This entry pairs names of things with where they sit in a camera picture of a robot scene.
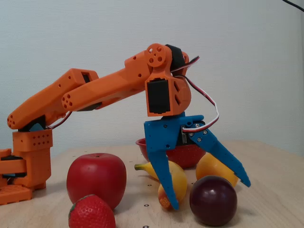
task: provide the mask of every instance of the red and white wire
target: red and white wire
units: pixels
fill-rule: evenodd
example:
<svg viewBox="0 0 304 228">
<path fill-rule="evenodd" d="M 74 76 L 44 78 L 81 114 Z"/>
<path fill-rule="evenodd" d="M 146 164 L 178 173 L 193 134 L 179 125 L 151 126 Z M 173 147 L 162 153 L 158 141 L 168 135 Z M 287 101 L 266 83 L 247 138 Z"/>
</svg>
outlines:
<svg viewBox="0 0 304 228">
<path fill-rule="evenodd" d="M 177 70 L 180 70 L 180 69 L 183 69 L 185 67 L 190 67 L 192 66 L 193 64 L 195 64 L 198 60 L 200 59 L 200 57 L 196 57 L 194 60 L 191 61 L 191 64 L 188 64 L 186 66 L 183 66 L 183 67 L 180 67 L 178 68 Z M 198 91 L 200 94 L 202 94 L 205 98 L 207 98 L 210 103 L 212 103 L 215 107 L 215 110 L 217 112 L 217 116 L 212 120 L 210 121 L 209 123 L 207 123 L 206 125 L 203 125 L 201 127 L 197 127 L 197 128 L 183 128 L 183 132 L 185 133 L 195 133 L 195 132 L 201 132 L 201 131 L 204 131 L 208 128 L 210 128 L 213 124 L 215 124 L 216 121 L 219 120 L 219 110 L 218 110 L 218 107 L 217 107 L 217 103 L 212 99 L 211 96 L 209 96 L 203 89 L 201 89 L 200 87 L 198 87 L 197 85 L 195 85 L 190 79 L 188 79 L 186 76 L 184 75 L 180 75 L 180 77 L 183 77 L 185 78 L 188 83 L 196 90 Z"/>
<path fill-rule="evenodd" d="M 63 124 L 70 117 L 71 114 L 72 114 L 72 112 L 69 112 L 62 121 L 60 121 L 59 123 L 55 124 L 54 126 L 47 126 L 46 128 L 47 129 L 55 129 L 55 128 L 57 128 L 58 126 L 60 126 L 61 124 Z"/>
</svg>

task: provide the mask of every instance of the orange robotic arm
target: orange robotic arm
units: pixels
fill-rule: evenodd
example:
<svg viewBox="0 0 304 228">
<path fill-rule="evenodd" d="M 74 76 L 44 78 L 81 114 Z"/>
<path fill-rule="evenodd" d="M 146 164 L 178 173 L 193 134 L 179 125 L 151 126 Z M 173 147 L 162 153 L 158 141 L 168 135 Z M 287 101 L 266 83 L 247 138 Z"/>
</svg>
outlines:
<svg viewBox="0 0 304 228">
<path fill-rule="evenodd" d="M 171 71 L 189 62 L 170 45 L 152 44 L 124 63 L 125 68 L 99 78 L 95 71 L 70 69 L 7 118 L 14 150 L 0 151 L 0 205 L 32 198 L 51 175 L 52 123 L 67 112 L 90 111 L 146 91 L 148 116 L 173 116 L 186 110 L 191 93 L 184 78 Z M 175 74 L 186 74 L 186 68 Z"/>
<path fill-rule="evenodd" d="M 70 69 L 12 112 L 7 119 L 8 126 L 28 131 L 35 120 L 42 125 L 51 125 L 64 117 L 67 111 L 100 109 L 143 90 L 146 90 L 148 116 L 180 114 L 189 106 L 191 93 L 185 79 L 171 75 L 172 48 L 175 47 L 170 47 L 152 44 L 127 59 L 125 68 L 102 78 L 98 78 L 95 71 Z M 180 54 L 187 63 L 187 54 Z M 180 73 L 185 74 L 186 70 L 182 69 Z M 153 91 L 155 88 L 151 82 L 158 86 L 161 84 L 158 81 L 167 84 L 167 93 L 162 93 L 164 97 L 157 97 L 162 94 Z"/>
</svg>

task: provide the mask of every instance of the yellow fruit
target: yellow fruit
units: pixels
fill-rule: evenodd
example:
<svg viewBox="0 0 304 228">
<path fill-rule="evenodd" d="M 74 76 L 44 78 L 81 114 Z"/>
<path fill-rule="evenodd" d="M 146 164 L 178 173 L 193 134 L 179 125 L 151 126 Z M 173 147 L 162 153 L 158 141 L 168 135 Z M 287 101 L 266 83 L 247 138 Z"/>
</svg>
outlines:
<svg viewBox="0 0 304 228">
<path fill-rule="evenodd" d="M 154 177 L 155 179 L 158 180 L 158 177 L 151 165 L 151 162 L 149 163 L 146 163 L 146 164 L 136 164 L 134 165 L 134 168 L 135 170 L 144 170 L 146 171 L 150 176 Z M 174 172 L 177 172 L 177 171 L 182 171 L 184 172 L 184 170 L 182 169 L 181 166 L 179 166 L 178 164 L 172 162 L 172 161 L 169 161 L 169 171 L 170 173 L 174 173 Z"/>
<path fill-rule="evenodd" d="M 158 180 L 158 177 L 150 162 L 146 164 L 137 164 L 134 167 L 136 170 L 146 171 L 150 176 Z M 179 203 L 181 203 L 185 198 L 187 191 L 187 176 L 184 170 L 178 164 L 172 161 L 169 161 L 169 170 L 172 176 L 173 190 L 175 192 L 176 199 Z M 162 185 L 160 185 L 158 188 L 158 200 L 163 208 L 167 210 L 173 208 Z"/>
<path fill-rule="evenodd" d="M 225 178 L 235 187 L 238 177 L 226 165 L 213 157 L 210 153 L 206 153 L 196 166 L 196 179 L 199 180 L 208 175 L 216 175 Z"/>
<path fill-rule="evenodd" d="M 171 173 L 173 190 L 175 192 L 175 196 L 179 204 L 186 196 L 187 192 L 187 177 L 184 171 L 178 171 Z M 169 202 L 169 199 L 163 189 L 163 186 L 160 185 L 158 188 L 158 201 L 161 206 L 167 210 L 173 209 L 172 205 Z"/>
</svg>

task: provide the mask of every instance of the robotic arm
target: robotic arm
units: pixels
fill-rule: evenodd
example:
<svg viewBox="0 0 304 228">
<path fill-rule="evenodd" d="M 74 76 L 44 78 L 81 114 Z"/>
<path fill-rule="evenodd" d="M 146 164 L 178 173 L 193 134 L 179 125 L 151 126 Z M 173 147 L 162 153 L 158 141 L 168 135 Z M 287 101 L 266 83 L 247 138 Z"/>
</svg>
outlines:
<svg viewBox="0 0 304 228">
<path fill-rule="evenodd" d="M 56 82 L 35 94 L 7 119 L 13 133 L 14 151 L 0 151 L 0 205 L 32 198 L 32 191 L 46 187 L 51 175 L 50 147 L 55 121 L 64 122 L 73 111 L 91 111 L 145 90 L 148 116 L 162 116 L 144 124 L 149 159 L 175 209 L 179 205 L 173 191 L 167 149 L 179 143 L 196 143 L 227 165 L 250 186 L 241 163 L 208 130 L 185 132 L 203 127 L 203 116 L 185 116 L 191 102 L 186 77 L 189 57 L 171 45 L 152 44 L 124 63 L 125 68 L 99 78 L 95 71 L 70 69 Z"/>
</svg>

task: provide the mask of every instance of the wire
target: wire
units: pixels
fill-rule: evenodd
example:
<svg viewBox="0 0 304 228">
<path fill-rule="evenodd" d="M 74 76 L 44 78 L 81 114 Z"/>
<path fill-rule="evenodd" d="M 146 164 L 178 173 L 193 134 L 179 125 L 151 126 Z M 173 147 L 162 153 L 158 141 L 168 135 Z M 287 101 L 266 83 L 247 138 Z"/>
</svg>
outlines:
<svg viewBox="0 0 304 228">
<path fill-rule="evenodd" d="M 193 82 L 190 81 L 190 79 L 188 79 L 186 76 L 184 75 L 177 75 L 174 77 L 183 77 L 185 78 L 188 83 L 196 90 L 198 91 L 200 94 L 202 94 L 205 98 L 207 98 L 215 107 L 215 110 L 217 112 L 217 116 L 208 124 L 203 125 L 201 127 L 198 128 L 183 128 L 182 131 L 183 132 L 188 132 L 188 133 L 195 133 L 195 132 L 201 132 L 203 130 L 206 130 L 207 128 L 210 128 L 213 124 L 215 124 L 216 121 L 219 120 L 219 111 L 218 111 L 218 107 L 217 107 L 217 103 L 201 88 L 199 88 L 198 86 L 196 86 Z"/>
<path fill-rule="evenodd" d="M 197 61 L 199 61 L 200 57 L 199 56 L 196 56 L 194 59 L 192 59 L 189 63 L 186 63 L 185 65 L 183 65 L 182 67 L 179 67 L 177 69 L 174 69 L 171 71 L 172 72 L 175 72 L 175 71 L 178 71 L 180 69 L 183 69 L 183 68 L 186 68 L 186 67 L 190 67 L 192 66 L 193 64 L 197 63 Z"/>
<path fill-rule="evenodd" d="M 58 126 L 60 126 L 61 124 L 63 124 L 70 117 L 71 114 L 72 114 L 72 112 L 69 112 L 62 121 L 60 121 L 59 123 L 55 124 L 54 126 L 47 126 L 46 128 L 47 129 L 55 129 L 55 128 L 57 128 Z"/>
<path fill-rule="evenodd" d="M 302 7 L 296 5 L 296 4 L 294 4 L 294 3 L 292 3 L 292 2 L 290 2 L 290 1 L 288 1 L 288 0 L 282 0 L 282 1 L 286 2 L 286 3 L 289 4 L 289 5 L 292 5 L 292 6 L 296 7 L 296 8 L 298 8 L 299 10 L 301 10 L 301 11 L 304 12 L 304 9 L 303 9 Z"/>
</svg>

